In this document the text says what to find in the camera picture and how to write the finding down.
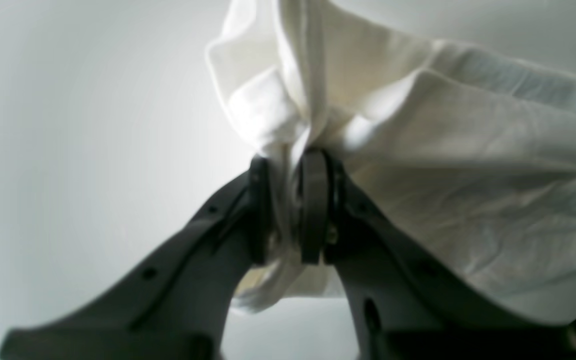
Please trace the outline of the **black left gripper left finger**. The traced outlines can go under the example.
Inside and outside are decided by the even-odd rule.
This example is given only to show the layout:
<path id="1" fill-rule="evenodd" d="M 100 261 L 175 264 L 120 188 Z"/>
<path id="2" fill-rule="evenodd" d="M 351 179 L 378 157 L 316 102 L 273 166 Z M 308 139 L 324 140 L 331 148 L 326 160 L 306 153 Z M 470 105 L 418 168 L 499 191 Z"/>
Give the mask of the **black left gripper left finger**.
<path id="1" fill-rule="evenodd" d="M 234 290 L 269 258 L 269 164 L 213 194 L 106 292 L 36 328 L 10 330 L 1 360 L 217 360 Z"/>

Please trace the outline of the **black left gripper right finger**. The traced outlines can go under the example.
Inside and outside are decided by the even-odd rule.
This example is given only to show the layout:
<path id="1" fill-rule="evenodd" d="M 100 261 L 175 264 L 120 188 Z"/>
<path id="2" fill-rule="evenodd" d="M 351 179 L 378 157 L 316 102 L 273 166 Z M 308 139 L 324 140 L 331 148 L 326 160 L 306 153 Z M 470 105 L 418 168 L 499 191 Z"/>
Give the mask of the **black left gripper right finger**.
<path id="1" fill-rule="evenodd" d="M 362 360 L 576 360 L 573 327 L 528 320 L 460 280 L 325 152 L 298 169 L 301 261 L 336 269 Z"/>

